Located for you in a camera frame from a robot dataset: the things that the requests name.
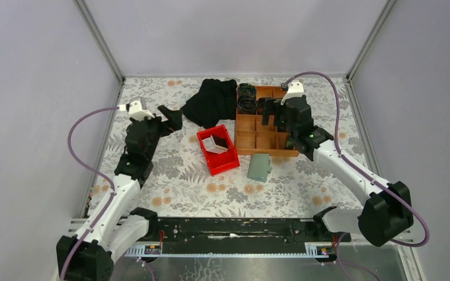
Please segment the wooden divided organizer tray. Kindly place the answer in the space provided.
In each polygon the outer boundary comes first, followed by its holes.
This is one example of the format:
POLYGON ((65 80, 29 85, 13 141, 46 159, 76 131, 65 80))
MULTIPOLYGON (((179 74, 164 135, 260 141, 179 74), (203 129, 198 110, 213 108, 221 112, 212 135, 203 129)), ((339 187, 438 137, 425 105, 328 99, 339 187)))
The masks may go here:
POLYGON ((286 91, 280 86, 256 85, 257 113, 255 115, 238 114, 236 111, 236 125, 234 144, 239 155, 253 155, 267 153, 273 157, 297 157, 299 152, 289 141, 286 132, 278 132, 272 124, 261 124, 263 102, 266 98, 282 98, 286 91))

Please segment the red plastic bin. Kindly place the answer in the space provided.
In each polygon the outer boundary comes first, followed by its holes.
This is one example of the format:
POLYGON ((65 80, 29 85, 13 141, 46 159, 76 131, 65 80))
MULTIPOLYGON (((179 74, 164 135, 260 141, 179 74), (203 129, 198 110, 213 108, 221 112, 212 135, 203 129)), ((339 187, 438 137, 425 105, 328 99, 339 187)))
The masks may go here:
POLYGON ((240 166, 237 150, 224 125, 198 132, 197 139, 212 176, 240 166))

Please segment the grey-green card holder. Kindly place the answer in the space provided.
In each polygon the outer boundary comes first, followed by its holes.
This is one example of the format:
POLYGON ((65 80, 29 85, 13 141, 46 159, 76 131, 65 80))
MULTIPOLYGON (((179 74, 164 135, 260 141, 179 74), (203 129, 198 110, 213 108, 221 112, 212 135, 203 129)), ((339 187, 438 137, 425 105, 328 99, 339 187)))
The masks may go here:
POLYGON ((271 170, 270 155, 267 153, 255 153, 251 155, 247 178, 266 183, 271 170))

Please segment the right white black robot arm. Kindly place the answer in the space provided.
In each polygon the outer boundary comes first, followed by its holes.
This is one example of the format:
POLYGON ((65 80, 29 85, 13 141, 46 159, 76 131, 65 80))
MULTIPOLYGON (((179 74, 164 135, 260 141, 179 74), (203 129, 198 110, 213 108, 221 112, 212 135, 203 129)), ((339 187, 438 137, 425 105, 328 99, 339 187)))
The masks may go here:
POLYGON ((347 232, 382 246, 413 226, 408 187, 379 177, 341 150, 329 132, 314 124, 305 95, 265 100, 262 124, 268 125, 270 119, 288 134, 299 153, 334 175, 362 205, 357 209, 329 207, 317 213, 312 226, 315 238, 327 241, 347 232))

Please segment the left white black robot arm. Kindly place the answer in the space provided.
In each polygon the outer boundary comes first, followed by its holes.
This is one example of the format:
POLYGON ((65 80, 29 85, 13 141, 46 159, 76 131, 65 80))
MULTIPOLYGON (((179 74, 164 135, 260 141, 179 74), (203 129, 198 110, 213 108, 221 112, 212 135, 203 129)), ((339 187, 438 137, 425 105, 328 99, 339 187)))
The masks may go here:
POLYGON ((109 280, 117 261, 138 239, 150 241, 158 234, 157 214, 153 211, 137 208, 125 222, 119 220, 147 181, 160 138, 182 129, 182 111, 160 105, 158 110, 166 117, 163 120, 145 109, 141 101, 106 110, 128 114, 131 123, 124 152, 114 177, 90 167, 71 152, 79 164, 106 179, 110 188, 75 234, 59 239, 56 253, 60 280, 109 280))

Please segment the rolled dark patterned tie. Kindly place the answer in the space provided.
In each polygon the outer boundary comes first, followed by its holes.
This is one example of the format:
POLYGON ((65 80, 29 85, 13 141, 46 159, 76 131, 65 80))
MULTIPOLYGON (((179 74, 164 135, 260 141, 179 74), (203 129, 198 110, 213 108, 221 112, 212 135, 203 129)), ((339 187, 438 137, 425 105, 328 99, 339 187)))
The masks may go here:
POLYGON ((256 99, 256 94, 257 94, 256 86, 249 83, 240 83, 238 85, 237 95, 239 98, 245 96, 256 99))

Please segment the black cloth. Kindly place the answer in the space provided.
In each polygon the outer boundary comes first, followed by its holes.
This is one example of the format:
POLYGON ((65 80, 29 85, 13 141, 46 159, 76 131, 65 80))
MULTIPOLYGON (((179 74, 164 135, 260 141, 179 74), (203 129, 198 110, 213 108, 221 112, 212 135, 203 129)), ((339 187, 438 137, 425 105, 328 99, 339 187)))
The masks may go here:
POLYGON ((236 80, 207 78, 181 111, 188 120, 206 129, 215 127, 221 120, 235 120, 236 91, 236 80))

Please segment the floral table mat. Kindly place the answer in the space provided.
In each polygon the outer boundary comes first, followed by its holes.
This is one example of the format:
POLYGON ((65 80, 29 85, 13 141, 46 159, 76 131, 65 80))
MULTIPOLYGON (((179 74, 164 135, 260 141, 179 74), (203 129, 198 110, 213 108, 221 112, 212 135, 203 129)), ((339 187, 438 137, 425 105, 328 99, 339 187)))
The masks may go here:
MULTIPOLYGON (((179 109, 196 94, 204 78, 127 78, 121 102, 144 97, 151 111, 165 105, 179 109)), ((340 147, 367 166, 366 150, 353 115, 346 81, 332 77, 340 99, 340 147)), ((307 90, 315 123, 334 133, 336 105, 329 83, 321 77, 300 79, 307 90)), ((100 171, 113 177, 124 150, 129 120, 116 112, 100 171)), ((160 217, 286 217, 311 218, 326 207, 360 208, 348 188, 326 169, 298 157, 271 157, 266 183, 250 180, 250 156, 239 156, 240 167, 212 176, 197 133, 202 127, 183 117, 183 128, 162 138, 153 157, 154 168, 143 188, 127 205, 156 211, 160 217)))

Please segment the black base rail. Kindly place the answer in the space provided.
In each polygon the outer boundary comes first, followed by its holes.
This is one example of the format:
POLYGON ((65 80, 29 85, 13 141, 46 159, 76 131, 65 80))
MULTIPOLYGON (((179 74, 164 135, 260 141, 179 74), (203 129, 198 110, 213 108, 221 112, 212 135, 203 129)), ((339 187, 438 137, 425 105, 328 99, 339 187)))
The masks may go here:
POLYGON ((162 217, 137 240, 161 255, 295 256, 312 255, 309 246, 331 247, 349 234, 329 232, 305 218, 162 217))

